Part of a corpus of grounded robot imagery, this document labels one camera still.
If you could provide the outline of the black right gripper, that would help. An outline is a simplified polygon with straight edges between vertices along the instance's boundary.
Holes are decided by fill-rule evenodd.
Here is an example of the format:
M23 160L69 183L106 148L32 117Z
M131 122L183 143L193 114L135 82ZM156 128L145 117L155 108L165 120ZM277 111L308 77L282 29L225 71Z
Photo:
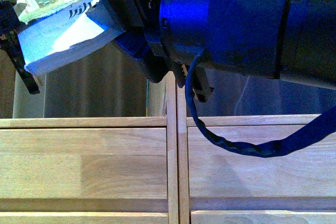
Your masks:
M206 102L213 88L205 69L213 66L215 16L212 0L101 0L102 20L117 31L114 42L157 83L172 71L183 87L190 64L205 54L191 78L192 92Z

